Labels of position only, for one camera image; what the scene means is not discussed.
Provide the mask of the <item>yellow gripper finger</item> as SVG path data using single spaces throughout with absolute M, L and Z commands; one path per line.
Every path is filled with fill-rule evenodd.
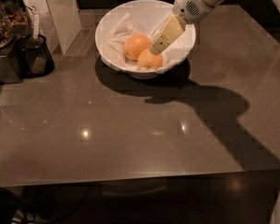
M 186 30 L 187 22 L 178 14 L 172 14 L 161 26 L 154 37 L 149 50 L 154 55 L 159 55 L 175 42 Z

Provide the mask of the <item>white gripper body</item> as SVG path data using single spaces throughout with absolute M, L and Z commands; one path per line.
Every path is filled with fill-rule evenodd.
M 178 14 L 188 24 L 200 22 L 214 9 L 203 0 L 175 0 L 173 13 Z

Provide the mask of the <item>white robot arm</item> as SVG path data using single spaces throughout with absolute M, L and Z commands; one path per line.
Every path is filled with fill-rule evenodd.
M 158 55 L 174 43 L 188 24 L 198 23 L 214 11 L 225 0 L 175 0 L 172 15 L 154 37 L 149 50 Z M 280 13 L 280 0 L 273 0 Z

